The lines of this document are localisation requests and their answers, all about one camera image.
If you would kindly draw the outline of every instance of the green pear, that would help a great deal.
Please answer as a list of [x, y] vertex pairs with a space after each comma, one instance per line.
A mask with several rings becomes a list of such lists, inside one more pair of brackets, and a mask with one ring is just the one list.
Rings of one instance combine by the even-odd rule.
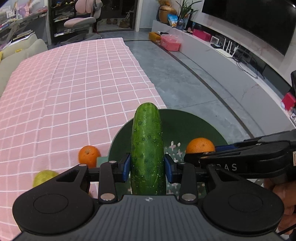
[[38, 172], [33, 181], [33, 187], [37, 187], [38, 185], [56, 177], [58, 175], [57, 172], [51, 170], [43, 170]]

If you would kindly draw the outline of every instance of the logo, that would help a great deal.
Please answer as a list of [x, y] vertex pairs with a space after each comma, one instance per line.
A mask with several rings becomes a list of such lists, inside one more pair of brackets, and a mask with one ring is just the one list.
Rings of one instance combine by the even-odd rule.
[[145, 201], [147, 201], [147, 202], [151, 202], [151, 201], [153, 201], [153, 198], [151, 198], [151, 197], [147, 197], [147, 198], [145, 198]]

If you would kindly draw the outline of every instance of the orange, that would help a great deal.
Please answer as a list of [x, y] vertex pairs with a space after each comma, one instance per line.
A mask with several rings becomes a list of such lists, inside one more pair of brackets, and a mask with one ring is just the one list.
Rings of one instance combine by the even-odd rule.
[[89, 168], [96, 167], [96, 158], [101, 156], [100, 151], [94, 146], [82, 147], [78, 153], [79, 163], [87, 164]]
[[186, 147], [186, 153], [202, 153], [215, 151], [215, 146], [207, 138], [195, 138]]

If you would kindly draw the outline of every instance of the human hand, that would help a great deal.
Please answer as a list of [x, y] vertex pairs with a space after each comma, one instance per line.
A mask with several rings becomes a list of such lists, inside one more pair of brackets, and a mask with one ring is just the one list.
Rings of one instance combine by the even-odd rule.
[[271, 179], [264, 180], [264, 187], [273, 191], [284, 203], [284, 215], [279, 223], [278, 230], [281, 232], [286, 228], [296, 224], [296, 181], [275, 185]]

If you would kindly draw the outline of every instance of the metal screw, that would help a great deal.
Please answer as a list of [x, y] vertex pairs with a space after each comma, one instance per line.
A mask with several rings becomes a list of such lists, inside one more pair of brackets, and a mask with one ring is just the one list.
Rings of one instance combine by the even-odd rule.
[[101, 199], [104, 201], [111, 201], [115, 198], [115, 195], [112, 193], [104, 193], [101, 195]]
[[196, 199], [196, 196], [192, 193], [185, 193], [182, 195], [182, 199], [185, 201], [194, 201]]

